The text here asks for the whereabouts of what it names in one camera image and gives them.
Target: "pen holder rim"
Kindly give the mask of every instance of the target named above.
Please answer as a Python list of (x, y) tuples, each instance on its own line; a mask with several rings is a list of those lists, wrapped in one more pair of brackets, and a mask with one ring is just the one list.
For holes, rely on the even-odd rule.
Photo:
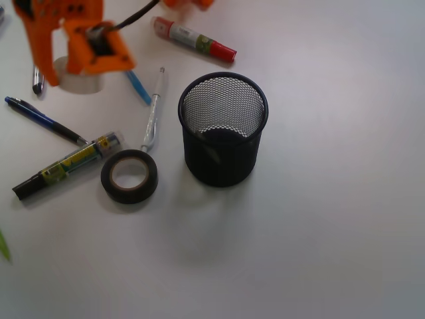
[[(229, 142), (229, 143), (214, 142), (214, 141), (210, 141), (210, 140), (203, 140), (198, 135), (196, 135), (195, 132), (193, 132), (191, 129), (189, 129), (189, 127), (187, 126), (187, 124), (185, 122), (185, 119), (184, 119), (184, 116), (183, 116), (183, 105), (184, 105), (186, 96), (197, 85), (199, 85), (202, 82), (208, 81), (208, 80), (210, 80), (212, 78), (235, 78), (235, 79), (240, 80), (240, 81), (243, 81), (243, 82), (247, 83), (248, 85), (250, 85), (251, 87), (253, 87), (253, 89), (255, 89), (255, 91), (257, 91), (257, 93), (260, 95), (260, 97), (262, 99), (262, 102), (263, 102), (263, 105), (264, 105), (264, 117), (263, 117), (262, 122), (259, 125), (259, 127), (252, 134), (250, 134), (247, 138), (245, 138), (245, 139), (243, 139), (243, 140), (241, 140), (239, 142)], [(204, 76), (196, 79), (192, 83), (190, 83), (190, 85), (185, 89), (185, 91), (182, 93), (182, 95), (180, 97), (179, 107), (178, 107), (178, 113), (179, 113), (179, 120), (180, 120), (180, 123), (181, 123), (184, 131), (186, 133), (188, 133), (192, 138), (194, 138), (194, 139), (202, 142), (203, 144), (207, 144), (207, 145), (210, 145), (210, 146), (216, 146), (216, 147), (231, 146), (231, 147), (236, 147), (236, 146), (239, 146), (241, 144), (245, 144), (245, 143), (251, 142), (252, 140), (256, 139), (262, 133), (262, 130), (264, 129), (264, 127), (266, 126), (267, 121), (268, 121), (268, 102), (267, 102), (266, 95), (263, 93), (263, 91), (261, 90), (261, 88), (254, 81), (250, 80), (246, 76), (243, 76), (243, 75), (238, 74), (238, 73), (233, 73), (233, 72), (214, 72), (214, 73), (206, 74), (206, 75), (204, 75)]]

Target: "black cable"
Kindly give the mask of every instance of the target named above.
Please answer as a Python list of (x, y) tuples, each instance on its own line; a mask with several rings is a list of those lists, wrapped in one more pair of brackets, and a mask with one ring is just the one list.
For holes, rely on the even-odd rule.
[(159, 3), (160, 0), (152, 0), (149, 2), (142, 10), (136, 12), (131, 17), (127, 18), (126, 20), (122, 21), (120, 24), (116, 25), (113, 30), (120, 30), (133, 22), (136, 22), (140, 18), (142, 18), (146, 13), (148, 13), (154, 6), (156, 6)]

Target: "red marker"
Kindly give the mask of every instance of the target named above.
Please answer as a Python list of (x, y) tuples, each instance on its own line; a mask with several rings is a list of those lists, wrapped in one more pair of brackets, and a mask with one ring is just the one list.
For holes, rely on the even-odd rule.
[(200, 53), (234, 62), (237, 51), (232, 50), (198, 32), (161, 17), (153, 18), (153, 28), (158, 36), (183, 43)]

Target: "tape roll center hole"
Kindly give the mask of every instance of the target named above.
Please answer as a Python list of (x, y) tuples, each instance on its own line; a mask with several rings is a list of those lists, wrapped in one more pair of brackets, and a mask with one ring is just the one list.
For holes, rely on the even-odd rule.
[(131, 158), (115, 165), (112, 180), (122, 188), (132, 188), (143, 183), (146, 175), (146, 166), (141, 161)]

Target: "red cap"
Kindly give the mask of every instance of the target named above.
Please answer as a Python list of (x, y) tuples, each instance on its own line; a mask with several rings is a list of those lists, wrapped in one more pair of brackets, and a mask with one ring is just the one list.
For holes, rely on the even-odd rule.
[(168, 39), (170, 37), (170, 28), (173, 25), (173, 21), (168, 21), (161, 17), (153, 18), (153, 29), (156, 34), (160, 37)]
[(234, 58), (238, 51), (232, 50), (217, 41), (211, 43), (210, 55), (220, 58), (226, 62), (234, 62)]

